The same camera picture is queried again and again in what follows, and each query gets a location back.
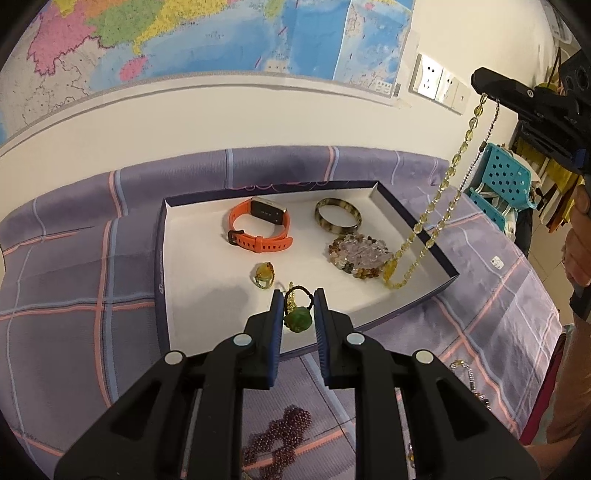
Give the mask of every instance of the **yellow beaded necklace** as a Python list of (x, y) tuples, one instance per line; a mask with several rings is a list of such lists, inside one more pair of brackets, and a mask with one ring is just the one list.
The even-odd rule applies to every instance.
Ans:
[(451, 166), (446, 170), (445, 176), (444, 176), (443, 180), (441, 181), (439, 188), (437, 189), (437, 193), (433, 197), (433, 201), (431, 203), (429, 203), (425, 212), (421, 214), (417, 224), (413, 227), (413, 231), (410, 233), (410, 235), (404, 241), (404, 243), (400, 246), (400, 249), (394, 255), (392, 255), (392, 258), (384, 265), (384, 268), (383, 268), (384, 283), (386, 284), (386, 286), (388, 288), (398, 290), (399, 288), (402, 288), (403, 286), (405, 286), (408, 283), (410, 278), (413, 276), (413, 272), (418, 267), (421, 259), (425, 255), (427, 255), (427, 252), (429, 251), (429, 249), (433, 245), (435, 245), (435, 240), (439, 236), (439, 233), (445, 228), (446, 223), (452, 217), (453, 209), (456, 207), (460, 198), (462, 198), (462, 190), (464, 189), (466, 182), (467, 182), (468, 178), (470, 177), (472, 170), (474, 169), (474, 166), (478, 163), (478, 160), (480, 160), (482, 153), (484, 152), (484, 149), (486, 148), (488, 140), (491, 137), (492, 129), (495, 126), (496, 120), (499, 117), (499, 102), (496, 103), (495, 117), (492, 120), (491, 127), (489, 128), (488, 134), (486, 135), (484, 142), (482, 142), (482, 144), (480, 145), (480, 148), (478, 149), (478, 155), (476, 156), (476, 158), (472, 162), (472, 165), (470, 166), (470, 169), (468, 169), (468, 172), (464, 176), (462, 183), (461, 183), (460, 187), (458, 188), (458, 191), (457, 191), (455, 197), (452, 199), (452, 201), (447, 206), (446, 213), (443, 215), (443, 218), (437, 223), (437, 226), (435, 227), (434, 231), (431, 233), (431, 238), (429, 240), (427, 240), (427, 242), (425, 243), (425, 246), (419, 252), (418, 257), (410, 265), (410, 267), (408, 267), (408, 270), (404, 274), (404, 278), (398, 283), (392, 283), (390, 281), (390, 279), (392, 278), (392, 276), (396, 272), (396, 268), (398, 267), (398, 261), (404, 255), (404, 252), (406, 252), (410, 248), (412, 242), (414, 242), (417, 235), (423, 231), (425, 223), (427, 223), (427, 221), (429, 220), (429, 215), (435, 211), (435, 207), (436, 207), (437, 202), (439, 202), (439, 200), (441, 200), (441, 194), (449, 187), (449, 180), (456, 174), (456, 167), (458, 166), (458, 164), (462, 160), (462, 154), (464, 154), (466, 152), (466, 150), (468, 149), (468, 143), (470, 143), (472, 141), (472, 139), (474, 138), (474, 130), (478, 126), (478, 119), (482, 116), (482, 113), (484, 112), (484, 104), (486, 103), (487, 98), (488, 97), (486, 94), (483, 94), (480, 97), (480, 104), (474, 109), (474, 116), (470, 119), (470, 122), (469, 122), (470, 128), (466, 132), (466, 136), (460, 146), (460, 150), (458, 151), (458, 153), (456, 155), (454, 155), (454, 157), (452, 159)]

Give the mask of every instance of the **silver bracelet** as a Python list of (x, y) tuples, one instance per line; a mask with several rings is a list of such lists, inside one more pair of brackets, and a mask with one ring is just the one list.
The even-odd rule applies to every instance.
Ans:
[(474, 379), (474, 373), (472, 372), (472, 368), (470, 367), (470, 365), (468, 365), (468, 363), (466, 363), (464, 360), (455, 360), (454, 362), (452, 362), (452, 364), (449, 366), (449, 369), (455, 373), (455, 370), (458, 367), (462, 367), (465, 370), (467, 370), (468, 372), (468, 378), (470, 379), (470, 391), (474, 394), (474, 396), (480, 400), (482, 403), (484, 403), (484, 405), (486, 406), (486, 408), (488, 408), (489, 410), (491, 410), (491, 402), (488, 400), (488, 398), (486, 398), (486, 396), (480, 392), (476, 391), (476, 381)]

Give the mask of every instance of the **crystal cluster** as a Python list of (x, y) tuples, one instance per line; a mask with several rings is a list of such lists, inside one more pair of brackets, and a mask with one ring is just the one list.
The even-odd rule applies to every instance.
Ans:
[(350, 233), (329, 245), (329, 260), (338, 269), (355, 278), (379, 277), (384, 264), (392, 257), (383, 240)]

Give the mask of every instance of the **white tray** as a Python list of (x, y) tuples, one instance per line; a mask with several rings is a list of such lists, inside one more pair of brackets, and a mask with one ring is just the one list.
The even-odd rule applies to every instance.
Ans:
[[(310, 191), (310, 188), (321, 190)], [(306, 191), (270, 193), (286, 189)], [(224, 194), (234, 197), (202, 201)], [(253, 195), (264, 196), (287, 208), (291, 219), (289, 233), (294, 242), (286, 251), (256, 254), (228, 243), (229, 211)], [(165, 199), (156, 275), (157, 314), (167, 330), (161, 325), (159, 336), (168, 337), (161, 339), (161, 347), (181, 350), (186, 355), (212, 350), (222, 340), (241, 332), (249, 316), (267, 311), (273, 289), (261, 290), (252, 282), (253, 271), (262, 262), (272, 262), (275, 267), (274, 288), (287, 288), (290, 281), (305, 286), (311, 293), (322, 287), (330, 309), (348, 314), (360, 330), (415, 306), (442, 291), (457, 277), (456, 270), (438, 247), (431, 249), (412, 279), (398, 291), (387, 289), (381, 279), (363, 281), (338, 270), (327, 260), (327, 247), (336, 235), (323, 230), (314, 220), (314, 207), (325, 197), (340, 198), (355, 205), (363, 219), (359, 232), (384, 240), (392, 252), (415, 223), (392, 194), (376, 182), (276, 186), (263, 191), (226, 190)], [(326, 207), (323, 214), (334, 223), (351, 222), (349, 214), (338, 207)], [(270, 236), (274, 228), (249, 215), (235, 222), (235, 229), (251, 235)], [(421, 235), (423, 241), (428, 238), (426, 235)], [(423, 243), (416, 240), (401, 260), (396, 278), (402, 277), (422, 247)], [(300, 306), (309, 303), (302, 292), (296, 294), (296, 301)], [(281, 353), (299, 352), (315, 343), (313, 326), (303, 333), (293, 333), (284, 327)]]

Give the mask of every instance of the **sticker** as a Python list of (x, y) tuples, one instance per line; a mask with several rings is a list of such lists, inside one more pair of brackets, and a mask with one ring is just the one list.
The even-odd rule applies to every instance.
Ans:
[(495, 257), (491, 260), (492, 266), (495, 267), (497, 270), (501, 270), (505, 264), (499, 257)]

